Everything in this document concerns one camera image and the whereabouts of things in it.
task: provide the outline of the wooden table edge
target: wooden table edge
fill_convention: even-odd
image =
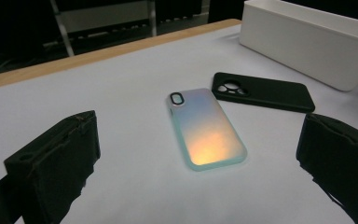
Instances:
[[[25,67],[0,74],[0,87],[28,80],[35,77],[42,77],[55,72],[67,70],[78,67],[88,63],[95,63],[101,60],[113,58],[126,53],[134,52],[140,49],[147,49],[157,45],[169,43],[175,40],[191,37],[194,35],[202,35],[219,29],[224,29],[229,26],[240,24],[239,20],[225,20],[214,23],[209,23],[194,28],[185,29],[169,33],[166,35],[158,35],[123,45],[114,46],[107,49],[95,50],[89,53],[79,54],[75,57],[64,58],[48,63],[41,63],[38,65]]]

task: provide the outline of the tabletop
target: tabletop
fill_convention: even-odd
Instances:
[[[238,21],[0,75],[3,160],[55,123],[88,110],[101,158],[62,223],[353,223],[296,160],[305,114],[219,101],[246,161],[186,166],[165,103],[227,72],[305,84],[315,113],[358,129],[358,87],[337,91],[239,44]]]

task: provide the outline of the white plastic container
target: white plastic container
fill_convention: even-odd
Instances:
[[[358,20],[283,1],[250,0],[240,43],[338,90],[358,86]]]

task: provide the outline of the white box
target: white box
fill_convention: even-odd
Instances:
[[[250,0],[240,43],[338,90],[358,86],[358,20],[283,1]]]

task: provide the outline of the gray floor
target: gray floor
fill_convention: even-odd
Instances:
[[[203,0],[202,12],[199,15],[194,15],[192,18],[182,18],[161,22],[158,24],[157,33],[158,35],[164,35],[206,24],[208,22],[208,11],[209,0]],[[150,37],[150,28],[148,26],[135,25],[126,28],[119,28],[118,30],[106,30],[103,32],[72,36],[71,44],[75,55],[78,55],[148,37]],[[60,41],[46,44],[45,52],[46,55],[44,57],[28,59],[25,61],[0,58],[0,73],[40,63],[51,62],[68,56],[64,44]]]

